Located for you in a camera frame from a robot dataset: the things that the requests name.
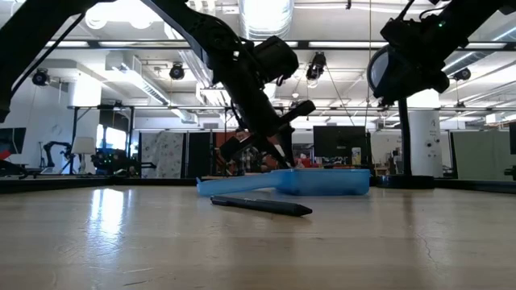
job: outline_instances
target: wooden table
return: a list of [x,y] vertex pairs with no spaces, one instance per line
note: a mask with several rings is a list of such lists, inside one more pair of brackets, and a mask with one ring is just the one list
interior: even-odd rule
[[[275,198],[270,192],[247,197]],[[194,187],[0,196],[0,289],[510,289],[516,197],[279,197],[306,218],[213,206]]]

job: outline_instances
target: black marker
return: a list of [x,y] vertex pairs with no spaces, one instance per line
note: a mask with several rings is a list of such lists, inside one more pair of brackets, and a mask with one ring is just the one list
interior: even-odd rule
[[268,213],[286,214],[294,217],[301,217],[305,214],[312,213],[312,209],[290,202],[264,201],[222,196],[213,196],[210,199],[211,203],[214,205],[234,206],[242,209],[254,209]]

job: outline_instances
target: red object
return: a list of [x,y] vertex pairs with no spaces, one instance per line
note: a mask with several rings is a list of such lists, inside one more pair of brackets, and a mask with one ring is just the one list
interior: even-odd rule
[[10,156],[9,150],[4,150],[4,151],[0,152],[0,160],[6,160],[7,158],[9,158],[9,156]]

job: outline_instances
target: industrial robot arm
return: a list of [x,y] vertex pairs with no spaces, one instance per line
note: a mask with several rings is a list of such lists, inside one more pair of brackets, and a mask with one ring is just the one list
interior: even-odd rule
[[[16,79],[52,36],[72,15],[84,14],[99,2],[114,0],[26,0],[0,30],[0,122],[9,114],[11,93]],[[311,101],[279,117],[263,92],[264,84],[281,84],[298,69],[298,58],[281,39],[271,37],[258,46],[241,39],[222,20],[191,10],[185,0],[142,0],[190,44],[195,54],[213,70],[213,83],[221,82],[235,103],[252,138],[233,150],[241,151],[254,143],[276,136],[293,165],[289,122],[315,110]],[[269,153],[287,166],[274,146]]]
[[57,142],[57,141],[51,141],[43,145],[43,149],[45,150],[45,153],[47,154],[47,168],[54,168],[56,165],[54,164],[54,160],[52,159],[52,147],[54,145],[60,145],[65,148],[65,151],[62,151],[61,153],[64,154],[64,157],[69,160],[70,158],[73,158],[72,155],[72,144],[66,143],[66,142]]
[[[434,5],[440,0],[429,0]],[[414,0],[381,30],[389,42],[371,59],[368,82],[382,106],[424,89],[443,93],[450,85],[442,72],[444,61],[458,47],[468,45],[473,34],[497,10],[505,15],[516,9],[515,0],[451,0],[440,14],[420,22],[404,20]]]

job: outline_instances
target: blue plastic container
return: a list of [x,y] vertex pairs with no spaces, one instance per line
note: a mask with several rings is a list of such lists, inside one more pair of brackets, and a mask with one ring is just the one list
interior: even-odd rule
[[368,169],[289,169],[253,176],[201,182],[203,197],[275,188],[281,193],[300,196],[364,195],[369,191]]
[[276,188],[282,182],[278,172],[225,178],[201,182],[197,178],[197,192],[203,197],[224,193],[241,193],[256,189]]
[[369,191],[368,169],[289,169],[276,189],[300,196],[364,195]]

